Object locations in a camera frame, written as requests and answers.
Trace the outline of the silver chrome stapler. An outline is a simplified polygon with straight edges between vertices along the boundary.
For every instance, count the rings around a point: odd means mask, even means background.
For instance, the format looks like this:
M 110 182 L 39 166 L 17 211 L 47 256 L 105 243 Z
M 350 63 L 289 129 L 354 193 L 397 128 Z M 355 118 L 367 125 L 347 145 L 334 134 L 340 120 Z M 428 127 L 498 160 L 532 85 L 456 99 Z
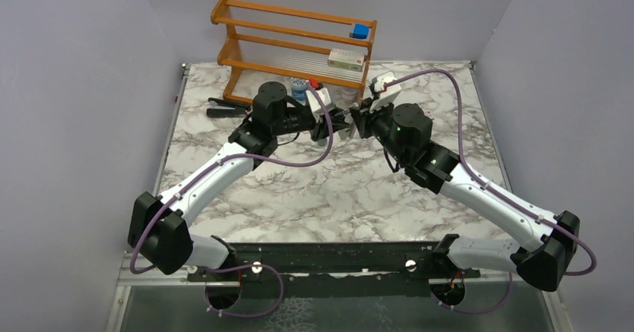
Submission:
M 352 139 L 357 131 L 353 117 L 348 114 L 344 116 L 343 129 L 338 131 L 339 138 L 343 140 Z

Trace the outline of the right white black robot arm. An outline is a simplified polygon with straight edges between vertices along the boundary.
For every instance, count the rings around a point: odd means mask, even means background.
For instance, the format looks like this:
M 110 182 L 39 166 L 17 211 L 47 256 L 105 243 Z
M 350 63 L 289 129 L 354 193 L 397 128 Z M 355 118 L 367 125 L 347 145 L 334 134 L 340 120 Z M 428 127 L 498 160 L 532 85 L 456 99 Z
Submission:
M 437 275 L 485 268 L 516 273 L 543 291 L 557 290 L 578 247 L 578 216 L 534 206 L 464 165 L 457 153 L 432 141 L 433 121 L 418 105 L 390 103 L 374 111 L 370 106 L 366 100 L 351 109 L 361 138 L 375 138 L 416 185 L 465 205 L 510 236 L 452 237 L 431 258 Z

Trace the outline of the black stapler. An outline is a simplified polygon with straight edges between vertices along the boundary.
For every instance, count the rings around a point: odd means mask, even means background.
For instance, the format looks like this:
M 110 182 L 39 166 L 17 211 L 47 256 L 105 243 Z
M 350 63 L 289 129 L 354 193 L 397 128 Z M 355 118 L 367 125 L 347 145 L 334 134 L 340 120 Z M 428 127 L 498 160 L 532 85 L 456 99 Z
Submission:
M 208 103 L 206 116 L 209 118 L 246 117 L 251 110 L 251 105 L 244 102 L 209 97 Z

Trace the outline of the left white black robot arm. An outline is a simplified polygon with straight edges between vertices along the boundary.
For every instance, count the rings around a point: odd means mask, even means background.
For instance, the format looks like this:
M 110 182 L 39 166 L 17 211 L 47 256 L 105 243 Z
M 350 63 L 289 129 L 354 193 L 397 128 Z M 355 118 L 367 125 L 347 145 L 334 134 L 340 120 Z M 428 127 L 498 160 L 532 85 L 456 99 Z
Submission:
M 144 192 L 136 199 L 128 234 L 133 274 L 154 268 L 172 274 L 193 265 L 206 268 L 217 280 L 232 276 L 232 247 L 218 237 L 193 235 L 189 228 L 218 195 L 262 163 L 305 168 L 330 155 L 335 132 L 347 127 L 342 109 L 327 88 L 308 85 L 307 90 L 307 103 L 302 105 L 283 84 L 262 84 L 249 115 L 216 154 L 172 188 L 158 195 Z M 279 136 L 302 132 L 309 132 L 313 141 L 326 142 L 318 158 L 308 162 L 273 158 Z

